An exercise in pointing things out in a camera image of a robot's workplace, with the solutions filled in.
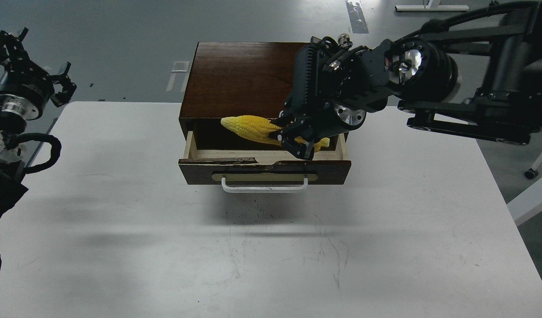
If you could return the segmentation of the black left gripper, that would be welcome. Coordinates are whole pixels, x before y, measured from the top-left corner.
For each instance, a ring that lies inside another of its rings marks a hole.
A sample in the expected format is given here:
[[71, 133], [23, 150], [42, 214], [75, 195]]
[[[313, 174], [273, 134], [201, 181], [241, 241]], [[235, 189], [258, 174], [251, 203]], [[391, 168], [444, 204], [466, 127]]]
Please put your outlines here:
[[[50, 75], [31, 61], [24, 49], [23, 40], [28, 32], [27, 27], [18, 35], [0, 31], [0, 65], [4, 67], [0, 96], [22, 97], [38, 109], [45, 107], [49, 99], [55, 107], [62, 107], [71, 101], [77, 89], [68, 75], [71, 62], [66, 62], [59, 74]], [[54, 85], [60, 85], [61, 91], [55, 92]]]

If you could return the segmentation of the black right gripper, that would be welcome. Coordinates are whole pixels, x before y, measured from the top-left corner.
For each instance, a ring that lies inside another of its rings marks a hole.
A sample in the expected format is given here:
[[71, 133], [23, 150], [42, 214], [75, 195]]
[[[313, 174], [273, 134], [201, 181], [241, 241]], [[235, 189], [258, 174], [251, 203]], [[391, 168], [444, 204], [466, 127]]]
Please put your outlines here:
[[292, 90], [271, 120], [277, 126], [271, 139], [295, 158], [312, 160], [324, 138], [362, 127], [389, 97], [404, 96], [397, 73], [401, 54], [389, 39], [368, 48], [348, 39], [311, 38], [295, 55]]

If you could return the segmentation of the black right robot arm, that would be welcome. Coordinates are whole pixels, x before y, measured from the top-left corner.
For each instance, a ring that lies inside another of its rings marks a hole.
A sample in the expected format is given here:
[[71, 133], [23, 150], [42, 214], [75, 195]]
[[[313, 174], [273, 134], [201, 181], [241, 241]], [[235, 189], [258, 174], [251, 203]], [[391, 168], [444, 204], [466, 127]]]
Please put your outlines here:
[[410, 128], [527, 145], [542, 131], [542, 1], [432, 19], [375, 48], [312, 38], [269, 137], [312, 160], [321, 139], [359, 129], [390, 97]]

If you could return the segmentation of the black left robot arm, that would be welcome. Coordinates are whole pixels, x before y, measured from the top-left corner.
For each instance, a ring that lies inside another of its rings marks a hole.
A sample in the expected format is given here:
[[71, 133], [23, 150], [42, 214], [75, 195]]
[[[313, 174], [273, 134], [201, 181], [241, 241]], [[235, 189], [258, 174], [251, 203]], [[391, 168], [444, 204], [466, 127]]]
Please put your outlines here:
[[[0, 66], [4, 68], [0, 78], [0, 220], [28, 191], [22, 184], [25, 175], [49, 169], [60, 157], [59, 139], [48, 133], [26, 133], [27, 122], [39, 119], [48, 102], [67, 105], [77, 89], [68, 75], [71, 63], [51, 75], [31, 60], [23, 46], [28, 32], [27, 27], [19, 34], [0, 31]], [[50, 156], [29, 167], [26, 143], [33, 141], [49, 144]]]

